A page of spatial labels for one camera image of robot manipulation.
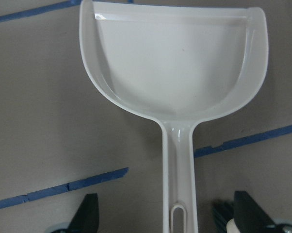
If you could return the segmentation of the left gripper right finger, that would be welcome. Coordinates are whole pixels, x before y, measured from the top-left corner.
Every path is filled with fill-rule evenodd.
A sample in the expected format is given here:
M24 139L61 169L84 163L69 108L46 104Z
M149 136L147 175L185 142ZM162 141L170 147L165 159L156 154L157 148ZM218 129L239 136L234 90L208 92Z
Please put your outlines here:
M276 233L275 222L246 191L234 193L234 222L241 233Z

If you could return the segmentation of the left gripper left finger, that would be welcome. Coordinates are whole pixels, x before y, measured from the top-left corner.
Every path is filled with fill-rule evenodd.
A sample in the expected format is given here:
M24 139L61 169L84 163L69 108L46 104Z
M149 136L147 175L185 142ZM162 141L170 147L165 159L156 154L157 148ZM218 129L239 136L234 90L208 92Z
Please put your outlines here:
M99 227L99 206L96 193L86 194L72 218L67 233L97 233Z

